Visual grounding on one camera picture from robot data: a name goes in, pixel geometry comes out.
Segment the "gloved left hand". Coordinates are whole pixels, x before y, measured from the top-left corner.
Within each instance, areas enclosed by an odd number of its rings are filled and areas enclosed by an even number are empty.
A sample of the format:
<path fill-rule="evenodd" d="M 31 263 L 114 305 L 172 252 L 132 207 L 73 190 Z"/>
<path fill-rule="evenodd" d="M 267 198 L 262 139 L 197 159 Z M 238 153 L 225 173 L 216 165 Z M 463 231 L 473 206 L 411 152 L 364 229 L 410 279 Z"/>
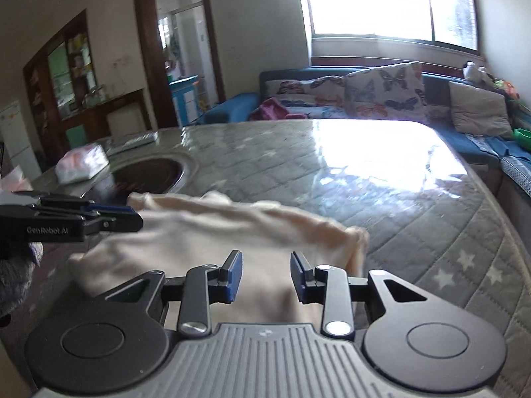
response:
<path fill-rule="evenodd" d="M 40 242 L 17 242 L 1 249 L 1 317 L 16 310 L 30 290 L 43 255 Z"/>

